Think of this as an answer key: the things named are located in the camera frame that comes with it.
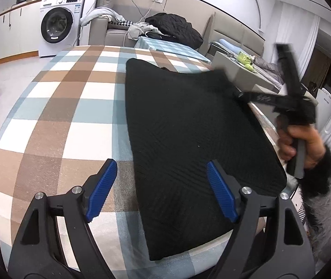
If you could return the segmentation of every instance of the washing machine control panel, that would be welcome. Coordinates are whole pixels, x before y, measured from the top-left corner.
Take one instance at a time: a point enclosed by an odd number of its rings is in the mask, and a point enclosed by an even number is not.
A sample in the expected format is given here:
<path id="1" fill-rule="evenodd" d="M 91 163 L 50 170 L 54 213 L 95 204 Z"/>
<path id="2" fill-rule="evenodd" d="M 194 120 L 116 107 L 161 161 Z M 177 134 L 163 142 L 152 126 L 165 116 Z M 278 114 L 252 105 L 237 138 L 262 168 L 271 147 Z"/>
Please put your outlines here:
<path id="1" fill-rule="evenodd" d="M 70 3 L 82 3 L 82 2 L 83 0 L 42 0 L 40 8 L 62 5 L 62 4 L 70 4 Z"/>

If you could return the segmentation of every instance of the hand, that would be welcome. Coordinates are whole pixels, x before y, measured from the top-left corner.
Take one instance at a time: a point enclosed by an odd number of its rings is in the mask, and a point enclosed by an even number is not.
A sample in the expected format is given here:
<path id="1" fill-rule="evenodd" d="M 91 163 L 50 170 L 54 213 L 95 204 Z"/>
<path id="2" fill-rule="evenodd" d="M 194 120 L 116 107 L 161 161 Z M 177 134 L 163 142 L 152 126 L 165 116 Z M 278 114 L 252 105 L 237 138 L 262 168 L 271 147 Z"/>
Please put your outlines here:
<path id="1" fill-rule="evenodd" d="M 289 161 L 296 155 L 296 149 L 291 146 L 294 138 L 305 140 L 306 142 L 306 157 L 304 169 L 314 168 L 326 153 L 326 147 L 323 144 L 322 138 L 318 131 L 312 126 L 295 126 L 289 125 L 285 132 L 280 127 L 280 121 L 277 118 L 278 124 L 278 146 L 280 148 L 278 155 L 285 161 Z"/>

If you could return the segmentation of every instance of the headboard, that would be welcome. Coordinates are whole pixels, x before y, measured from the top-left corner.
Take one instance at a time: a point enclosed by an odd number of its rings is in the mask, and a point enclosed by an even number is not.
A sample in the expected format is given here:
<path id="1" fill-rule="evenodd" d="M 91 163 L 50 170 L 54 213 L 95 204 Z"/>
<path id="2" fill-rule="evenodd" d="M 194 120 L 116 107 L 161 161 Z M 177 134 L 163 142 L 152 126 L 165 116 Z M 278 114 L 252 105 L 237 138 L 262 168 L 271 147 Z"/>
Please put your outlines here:
<path id="1" fill-rule="evenodd" d="M 262 56 L 264 52 L 263 38 L 231 16 L 215 12 L 208 20 L 199 52 L 206 55 L 210 44 L 220 39 L 227 40 L 251 55 Z"/>

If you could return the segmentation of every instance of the white tile floor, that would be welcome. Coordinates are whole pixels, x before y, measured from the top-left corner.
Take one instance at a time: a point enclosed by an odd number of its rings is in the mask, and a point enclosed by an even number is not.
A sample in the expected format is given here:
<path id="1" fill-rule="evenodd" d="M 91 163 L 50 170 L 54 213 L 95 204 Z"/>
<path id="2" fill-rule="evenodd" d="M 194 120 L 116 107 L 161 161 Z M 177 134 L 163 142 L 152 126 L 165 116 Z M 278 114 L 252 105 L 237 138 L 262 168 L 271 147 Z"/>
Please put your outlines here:
<path id="1" fill-rule="evenodd" d="M 0 128 L 27 85 L 51 59 L 30 57 L 0 64 Z"/>

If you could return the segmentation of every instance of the gray clothes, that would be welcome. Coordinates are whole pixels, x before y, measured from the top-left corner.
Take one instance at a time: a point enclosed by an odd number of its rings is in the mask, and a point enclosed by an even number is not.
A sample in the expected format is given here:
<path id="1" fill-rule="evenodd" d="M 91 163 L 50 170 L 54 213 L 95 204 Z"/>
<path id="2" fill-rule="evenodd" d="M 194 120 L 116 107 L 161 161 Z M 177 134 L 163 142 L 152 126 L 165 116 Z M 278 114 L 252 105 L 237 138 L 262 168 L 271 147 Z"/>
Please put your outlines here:
<path id="1" fill-rule="evenodd" d="M 305 171 L 298 180 L 310 231 L 314 258 L 327 262 L 331 258 L 331 153 L 327 148 L 322 161 Z"/>

